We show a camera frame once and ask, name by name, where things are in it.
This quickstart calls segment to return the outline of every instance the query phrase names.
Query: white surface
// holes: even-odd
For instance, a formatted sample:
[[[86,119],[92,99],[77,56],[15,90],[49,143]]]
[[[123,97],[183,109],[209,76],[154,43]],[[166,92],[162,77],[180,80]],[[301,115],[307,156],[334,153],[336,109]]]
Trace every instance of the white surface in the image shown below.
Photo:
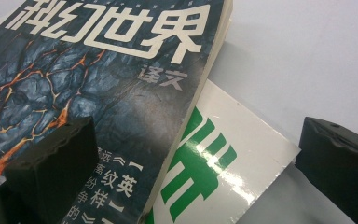
[[[0,0],[0,16],[20,2]],[[295,144],[305,116],[327,119],[358,133],[358,1],[235,0],[227,42],[210,80]],[[301,175],[278,181],[282,182],[274,183],[276,189],[271,190],[289,197],[287,202],[298,199],[291,194],[292,186],[308,192]],[[302,223],[303,219],[296,222],[302,214],[284,213],[287,207],[279,204],[279,197],[267,200],[277,204],[277,210],[258,206],[259,216],[253,217],[273,221],[246,223]],[[317,213],[332,216],[322,208],[303,215],[312,220]]]
[[[238,224],[351,224],[345,214],[291,164]]]

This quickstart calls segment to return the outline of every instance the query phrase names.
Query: dark book cover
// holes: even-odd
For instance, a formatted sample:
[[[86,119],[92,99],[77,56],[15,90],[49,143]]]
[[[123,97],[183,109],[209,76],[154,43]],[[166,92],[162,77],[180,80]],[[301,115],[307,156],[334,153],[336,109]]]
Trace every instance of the dark book cover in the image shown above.
[[[26,1],[0,26],[0,175],[92,116],[100,162],[63,223],[138,222],[203,85],[223,5]]]

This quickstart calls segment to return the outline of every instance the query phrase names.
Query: book cover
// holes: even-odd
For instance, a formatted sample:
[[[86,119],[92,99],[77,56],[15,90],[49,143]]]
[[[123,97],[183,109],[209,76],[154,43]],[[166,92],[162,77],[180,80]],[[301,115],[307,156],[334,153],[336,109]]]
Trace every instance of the book cover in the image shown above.
[[[298,152],[208,80],[146,223],[236,223]]]
[[[93,116],[100,163],[63,223],[140,221],[212,66],[224,7],[26,1],[0,26],[0,175],[66,121]]]

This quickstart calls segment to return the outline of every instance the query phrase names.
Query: black object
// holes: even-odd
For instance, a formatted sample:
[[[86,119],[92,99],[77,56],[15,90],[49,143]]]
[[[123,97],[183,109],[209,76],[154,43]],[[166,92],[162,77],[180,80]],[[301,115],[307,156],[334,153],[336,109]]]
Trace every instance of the black object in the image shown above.
[[[59,222],[98,160],[92,118],[64,124],[5,168],[0,223]]]
[[[335,123],[305,118],[296,167],[358,223],[358,134]]]

